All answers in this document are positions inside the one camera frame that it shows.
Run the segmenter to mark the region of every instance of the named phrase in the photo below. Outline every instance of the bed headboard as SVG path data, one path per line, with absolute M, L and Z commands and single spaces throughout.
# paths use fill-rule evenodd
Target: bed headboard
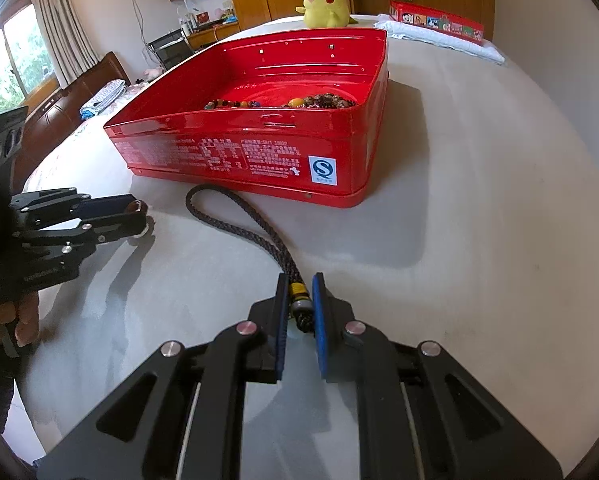
M 35 168 L 80 126 L 82 105 L 113 79 L 131 83 L 115 54 L 109 52 L 68 88 L 55 91 L 29 115 L 22 134 L 22 150 L 13 167 L 14 193 L 22 191 Z

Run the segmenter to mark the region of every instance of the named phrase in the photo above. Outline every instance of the white tile floor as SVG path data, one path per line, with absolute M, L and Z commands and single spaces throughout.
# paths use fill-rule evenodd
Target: white tile floor
M 11 409 L 8 411 L 4 439 L 13 452 L 29 464 L 45 455 L 44 448 L 38 440 L 31 421 L 26 414 L 19 391 L 13 396 Z

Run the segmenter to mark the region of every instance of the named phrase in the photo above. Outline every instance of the white wall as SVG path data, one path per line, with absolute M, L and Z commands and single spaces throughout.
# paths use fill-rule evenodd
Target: white wall
M 494 43 L 553 99 L 599 166 L 599 11 L 591 0 L 496 0 Z
M 132 81 L 143 78 L 147 68 L 157 66 L 142 55 L 144 45 L 135 19 L 131 0 L 72 0 L 80 21 L 93 47 L 103 55 L 112 50 L 126 69 Z M 178 7 L 186 12 L 182 0 L 137 0 L 144 15 L 144 36 L 156 40 L 179 28 Z M 189 6 L 208 11 L 213 17 L 218 7 L 227 0 L 188 0 Z

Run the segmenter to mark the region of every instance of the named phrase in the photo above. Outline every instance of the white table surface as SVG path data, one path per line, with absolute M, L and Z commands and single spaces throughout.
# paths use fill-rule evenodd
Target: white table surface
M 247 198 L 305 280 L 324 272 L 359 319 L 395 341 L 438 340 L 566 473 L 599 436 L 599 171 L 514 65 L 388 42 L 365 201 L 339 210 Z M 47 450 L 160 343 L 212 339 L 272 296 L 279 272 L 258 247 L 192 218 L 191 186 L 133 176 L 103 131 L 65 142 L 28 190 L 68 186 L 130 191 L 155 229 L 100 246 L 79 279 L 41 293 L 42 335 L 20 389 Z M 250 225 L 223 198 L 202 203 Z M 353 388 L 323 383 L 313 338 L 291 330 L 284 380 L 247 390 L 243 478 L 358 478 L 357 438 Z

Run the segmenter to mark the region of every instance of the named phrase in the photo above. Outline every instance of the gray curtain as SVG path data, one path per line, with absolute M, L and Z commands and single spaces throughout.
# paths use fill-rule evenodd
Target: gray curtain
M 101 59 L 91 46 L 70 0 L 32 0 L 55 75 L 66 88 Z

